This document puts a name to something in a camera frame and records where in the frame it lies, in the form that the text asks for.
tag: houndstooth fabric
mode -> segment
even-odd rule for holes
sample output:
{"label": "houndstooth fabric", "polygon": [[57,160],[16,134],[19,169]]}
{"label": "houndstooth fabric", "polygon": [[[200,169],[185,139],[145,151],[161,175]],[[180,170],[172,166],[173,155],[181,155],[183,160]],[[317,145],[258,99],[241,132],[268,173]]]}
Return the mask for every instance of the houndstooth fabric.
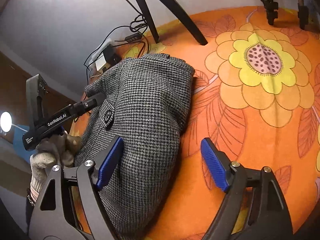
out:
{"label": "houndstooth fabric", "polygon": [[[93,159],[115,135],[124,140],[121,162],[100,192],[123,239],[142,236],[164,197],[190,109],[193,74],[181,59],[146,54],[125,59],[85,88],[88,97],[104,92],[107,98],[92,110],[75,165]],[[109,129],[108,110],[114,117]]]}

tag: yellow flower pattern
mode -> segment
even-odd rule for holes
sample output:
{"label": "yellow flower pattern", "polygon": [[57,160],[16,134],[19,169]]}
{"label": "yellow flower pattern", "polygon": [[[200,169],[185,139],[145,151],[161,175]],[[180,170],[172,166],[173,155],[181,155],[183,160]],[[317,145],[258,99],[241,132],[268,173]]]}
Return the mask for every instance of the yellow flower pattern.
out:
{"label": "yellow flower pattern", "polygon": [[[165,50],[167,46],[162,44],[161,42],[157,43],[157,44],[150,44],[150,48],[149,48],[149,54],[156,54],[156,53],[161,53]],[[124,59],[125,58],[135,58],[138,56],[140,52],[140,49],[138,47],[138,45],[131,47],[124,55]],[[145,51],[143,52],[143,55],[147,53],[147,46],[145,48]]]}
{"label": "yellow flower pattern", "polygon": [[248,23],[239,31],[221,33],[216,43],[205,65],[221,79],[220,96],[229,107],[251,106],[269,125],[283,127],[293,109],[313,105],[311,63],[284,33]]}

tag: white glove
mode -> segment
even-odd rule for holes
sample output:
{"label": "white glove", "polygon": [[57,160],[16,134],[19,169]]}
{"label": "white glove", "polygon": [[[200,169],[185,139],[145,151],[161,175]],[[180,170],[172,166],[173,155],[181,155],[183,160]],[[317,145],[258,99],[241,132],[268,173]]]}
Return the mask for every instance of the white glove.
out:
{"label": "white glove", "polygon": [[71,136],[67,132],[63,135],[54,134],[50,138],[41,140],[36,147],[38,152],[30,157],[32,171],[30,195],[34,202],[36,202],[51,168],[56,164],[64,168],[72,167],[74,156],[80,148],[81,137]]}

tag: orange floral bedspread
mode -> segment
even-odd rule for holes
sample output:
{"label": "orange floral bedspread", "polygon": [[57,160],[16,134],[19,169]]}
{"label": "orange floral bedspread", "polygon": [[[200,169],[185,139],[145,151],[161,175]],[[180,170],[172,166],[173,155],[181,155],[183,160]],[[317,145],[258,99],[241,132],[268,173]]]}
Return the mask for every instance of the orange floral bedspread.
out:
{"label": "orange floral bedspread", "polygon": [[[201,158],[205,137],[245,167],[272,168],[294,231],[313,210],[320,196],[320,40],[318,33],[300,30],[296,15],[279,9],[274,26],[262,7],[193,15],[206,46],[178,20],[158,29],[161,42],[151,45],[151,53],[186,60],[196,69],[196,82],[181,137],[181,168],[147,238],[201,239],[211,224],[224,194]],[[140,48],[120,53],[136,57]],[[72,135],[83,133],[88,116],[73,124]]]}

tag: black tripod leg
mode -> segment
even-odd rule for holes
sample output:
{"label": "black tripod leg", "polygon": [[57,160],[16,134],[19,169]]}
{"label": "black tripod leg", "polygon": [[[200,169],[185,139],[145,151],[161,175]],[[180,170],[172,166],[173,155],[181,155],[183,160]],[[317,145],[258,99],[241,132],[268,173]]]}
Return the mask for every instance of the black tripod leg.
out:
{"label": "black tripod leg", "polygon": [[193,37],[201,44],[206,45],[208,42],[204,35],[198,29],[196,24],[191,20],[185,10],[177,3],[176,0],[160,0],[188,29]]}
{"label": "black tripod leg", "polygon": [[298,18],[300,20],[300,28],[304,30],[309,23],[309,9],[304,5],[304,0],[298,0]]}
{"label": "black tripod leg", "polygon": [[147,24],[149,26],[149,29],[150,29],[150,31],[152,33],[152,36],[153,36],[155,42],[158,43],[159,42],[159,35],[158,35],[158,32],[157,32],[155,23],[153,22],[152,16],[150,14],[148,5],[146,3],[146,0],[136,0],[136,1],[137,1],[137,4],[139,5],[139,7],[141,9],[141,12],[142,12],[143,16],[145,17],[145,19],[147,21]]}
{"label": "black tripod leg", "polygon": [[278,3],[273,0],[264,0],[264,8],[266,9],[268,24],[273,25],[274,20],[278,18]]}

